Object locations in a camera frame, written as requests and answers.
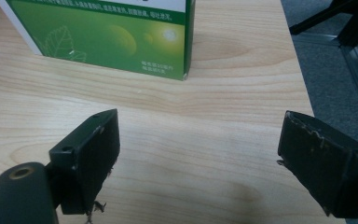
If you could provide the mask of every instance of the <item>wooden tabletop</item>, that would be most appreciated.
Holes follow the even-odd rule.
[[[186,81],[35,56],[0,9],[0,174],[111,108],[96,224],[344,223],[276,162],[284,112],[312,115],[279,0],[198,0]]]

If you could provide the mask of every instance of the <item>wood grain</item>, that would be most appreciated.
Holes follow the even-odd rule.
[[[198,0],[184,82],[35,56],[0,9],[0,174],[110,108],[122,147],[94,223],[344,222],[276,163],[285,110],[312,114],[278,0]]]

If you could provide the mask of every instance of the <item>green box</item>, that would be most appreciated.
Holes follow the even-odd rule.
[[[184,80],[195,0],[0,0],[35,54]]]

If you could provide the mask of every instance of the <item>leaf graphic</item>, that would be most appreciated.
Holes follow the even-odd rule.
[[[80,63],[86,61],[86,52],[74,50],[74,40],[66,26],[51,31],[45,38],[45,44],[41,43],[37,38],[36,41],[45,56]]]
[[[79,63],[84,63],[86,61],[87,54],[85,52],[74,50],[70,54],[71,54],[71,58],[70,58],[71,61],[79,62]]]
[[[69,59],[74,50],[74,42],[66,26],[54,30],[45,39],[46,55],[54,58]]]

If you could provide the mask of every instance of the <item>black chair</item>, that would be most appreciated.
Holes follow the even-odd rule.
[[[290,27],[290,33],[298,35],[312,26],[336,16],[338,13],[352,14],[351,19],[339,33],[337,40],[340,46],[354,48],[358,45],[358,0],[333,0],[327,9]]]

